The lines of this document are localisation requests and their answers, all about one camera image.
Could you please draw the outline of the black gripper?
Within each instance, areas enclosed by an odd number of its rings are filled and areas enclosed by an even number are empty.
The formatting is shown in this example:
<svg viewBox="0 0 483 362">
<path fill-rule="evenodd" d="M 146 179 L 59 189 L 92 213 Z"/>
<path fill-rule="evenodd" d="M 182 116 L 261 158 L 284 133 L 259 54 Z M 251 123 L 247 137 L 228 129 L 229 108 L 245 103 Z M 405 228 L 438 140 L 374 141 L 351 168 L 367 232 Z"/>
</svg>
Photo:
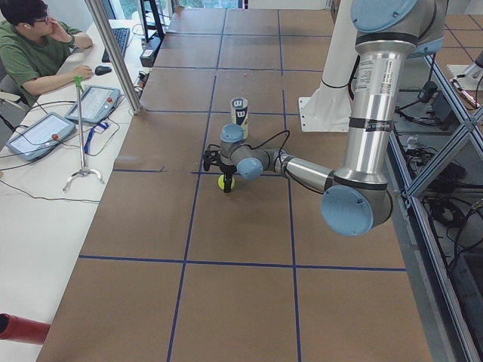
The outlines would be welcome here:
<svg viewBox="0 0 483 362">
<path fill-rule="evenodd" d="M 232 176 L 236 173 L 235 165 L 227 164 L 222 160 L 220 150 L 204 151 L 204 171 L 208 172 L 211 166 L 218 167 L 223 175 L 223 191 L 230 193 L 232 191 Z"/>
</svg>

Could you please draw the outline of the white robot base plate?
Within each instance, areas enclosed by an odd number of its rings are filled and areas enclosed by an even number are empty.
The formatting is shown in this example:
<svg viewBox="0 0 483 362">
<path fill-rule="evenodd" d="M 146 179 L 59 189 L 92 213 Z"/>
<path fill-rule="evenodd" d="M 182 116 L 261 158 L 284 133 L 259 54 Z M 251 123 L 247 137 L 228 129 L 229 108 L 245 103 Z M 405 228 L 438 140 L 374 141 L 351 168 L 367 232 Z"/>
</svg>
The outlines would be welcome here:
<svg viewBox="0 0 483 362">
<path fill-rule="evenodd" d="M 346 133 L 349 129 L 349 98 L 300 97 L 298 100 L 302 132 Z"/>
</svg>

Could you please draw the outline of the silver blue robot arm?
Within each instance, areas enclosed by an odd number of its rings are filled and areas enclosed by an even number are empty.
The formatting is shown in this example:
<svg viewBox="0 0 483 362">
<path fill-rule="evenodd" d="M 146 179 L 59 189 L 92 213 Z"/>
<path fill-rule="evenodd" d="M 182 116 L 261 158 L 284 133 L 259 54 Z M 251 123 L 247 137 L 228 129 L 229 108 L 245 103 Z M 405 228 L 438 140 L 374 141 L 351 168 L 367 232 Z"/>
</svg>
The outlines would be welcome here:
<svg viewBox="0 0 483 362">
<path fill-rule="evenodd" d="M 434 54 L 444 38 L 447 5 L 443 1 L 355 1 L 350 19 L 359 56 L 346 156 L 338 170 L 289 155 L 283 149 L 247 144 L 242 128 L 227 124 L 218 149 L 208 149 L 203 166 L 216 166 L 223 191 L 233 175 L 254 180 L 278 173 L 321 195 L 321 215 L 335 232 L 353 237 L 391 216 L 392 197 L 382 172 L 393 129 L 399 76 L 409 57 Z"/>
</svg>

